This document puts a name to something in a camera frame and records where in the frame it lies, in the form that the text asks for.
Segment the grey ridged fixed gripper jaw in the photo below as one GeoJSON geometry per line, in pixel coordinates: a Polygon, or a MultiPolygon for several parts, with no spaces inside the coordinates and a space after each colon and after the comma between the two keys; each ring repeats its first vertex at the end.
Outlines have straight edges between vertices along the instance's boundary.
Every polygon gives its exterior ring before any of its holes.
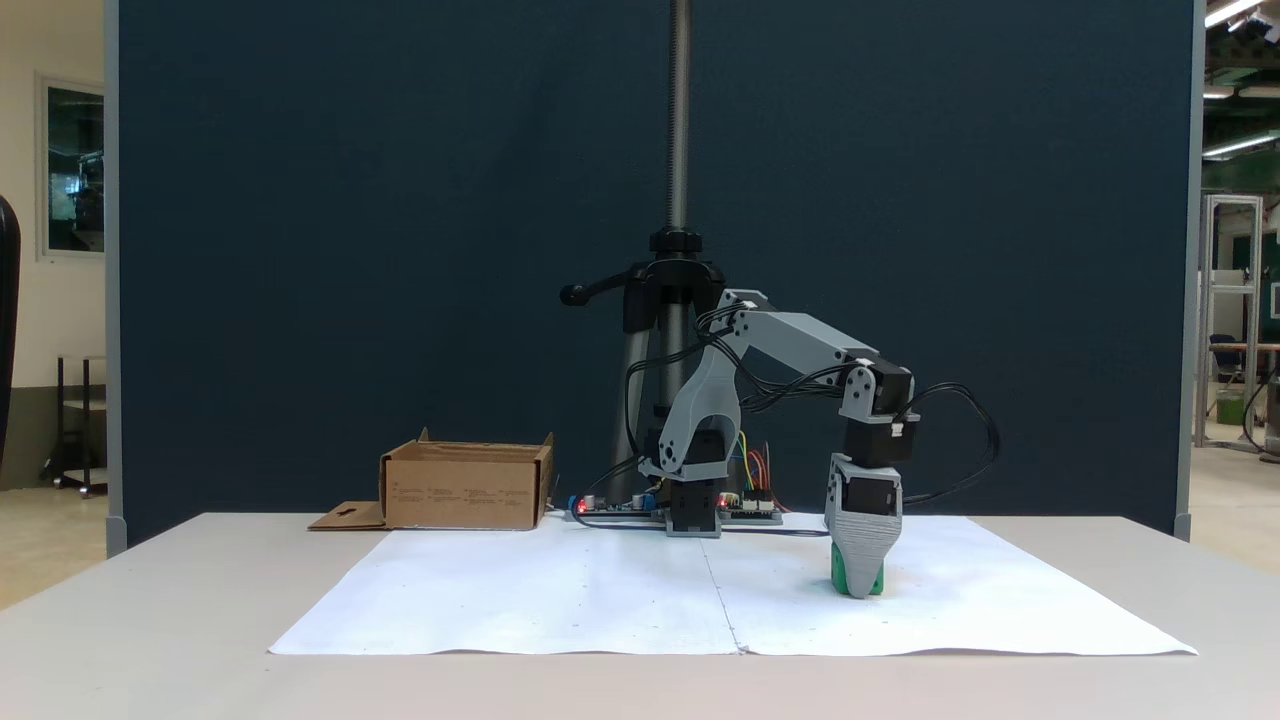
{"type": "Polygon", "coordinates": [[[831,539],[829,578],[833,588],[855,600],[884,589],[884,561],[902,532],[901,518],[838,512],[826,521],[831,539]]]}

